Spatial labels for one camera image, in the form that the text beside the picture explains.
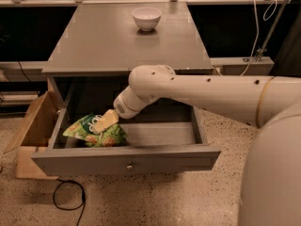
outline small table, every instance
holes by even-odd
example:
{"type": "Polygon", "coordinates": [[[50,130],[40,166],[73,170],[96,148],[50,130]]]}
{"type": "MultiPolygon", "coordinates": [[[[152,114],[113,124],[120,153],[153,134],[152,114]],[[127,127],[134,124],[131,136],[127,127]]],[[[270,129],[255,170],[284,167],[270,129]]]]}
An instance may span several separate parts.
{"type": "Polygon", "coordinates": [[[47,76],[120,75],[139,65],[211,70],[204,44],[185,3],[79,5],[51,58],[47,76]],[[151,32],[141,31],[132,11],[162,11],[151,32]]]}

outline white bowl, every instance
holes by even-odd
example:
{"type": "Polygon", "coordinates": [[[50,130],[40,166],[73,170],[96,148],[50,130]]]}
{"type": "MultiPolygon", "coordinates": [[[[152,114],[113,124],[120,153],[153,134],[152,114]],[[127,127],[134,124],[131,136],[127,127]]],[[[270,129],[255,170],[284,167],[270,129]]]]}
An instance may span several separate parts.
{"type": "Polygon", "coordinates": [[[142,31],[152,31],[158,25],[162,12],[157,8],[137,8],[132,14],[142,31]]]}

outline chip bag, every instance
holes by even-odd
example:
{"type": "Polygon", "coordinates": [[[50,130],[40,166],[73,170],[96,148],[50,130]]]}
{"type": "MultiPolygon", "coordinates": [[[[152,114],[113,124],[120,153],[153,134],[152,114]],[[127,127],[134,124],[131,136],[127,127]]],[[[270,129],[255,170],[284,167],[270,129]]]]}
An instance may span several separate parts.
{"type": "Polygon", "coordinates": [[[125,145],[127,134],[118,124],[113,124],[100,134],[95,132],[94,125],[101,117],[100,115],[91,113],[76,121],[63,133],[63,136],[82,139],[89,147],[125,145]]]}

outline drawer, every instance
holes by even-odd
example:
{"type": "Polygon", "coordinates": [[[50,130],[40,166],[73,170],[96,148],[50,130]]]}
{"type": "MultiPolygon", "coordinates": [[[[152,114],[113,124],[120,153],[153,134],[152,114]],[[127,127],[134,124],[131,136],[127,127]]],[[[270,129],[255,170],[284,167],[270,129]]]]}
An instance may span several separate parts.
{"type": "Polygon", "coordinates": [[[62,106],[47,149],[32,153],[48,176],[210,170],[220,154],[218,147],[207,143],[198,109],[168,99],[119,121],[128,134],[125,146],[89,148],[63,132],[91,112],[102,115],[113,108],[114,99],[127,86],[127,76],[51,81],[62,106]]]}

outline speckled floor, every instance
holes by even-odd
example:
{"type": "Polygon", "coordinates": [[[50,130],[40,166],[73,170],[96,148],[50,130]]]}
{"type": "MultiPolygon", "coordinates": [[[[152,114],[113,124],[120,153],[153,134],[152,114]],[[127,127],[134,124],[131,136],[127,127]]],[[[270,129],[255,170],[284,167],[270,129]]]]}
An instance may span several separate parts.
{"type": "MultiPolygon", "coordinates": [[[[202,112],[210,143],[222,153],[212,171],[136,176],[80,176],[87,205],[79,225],[236,225],[240,184],[246,155],[256,129],[202,112]]],[[[0,120],[0,154],[22,118],[0,120]]],[[[0,174],[0,225],[76,225],[80,209],[61,211],[53,205],[58,181],[14,176],[17,150],[3,155],[0,174]]],[[[80,203],[80,190],[66,185],[58,203],[80,203]]]]}

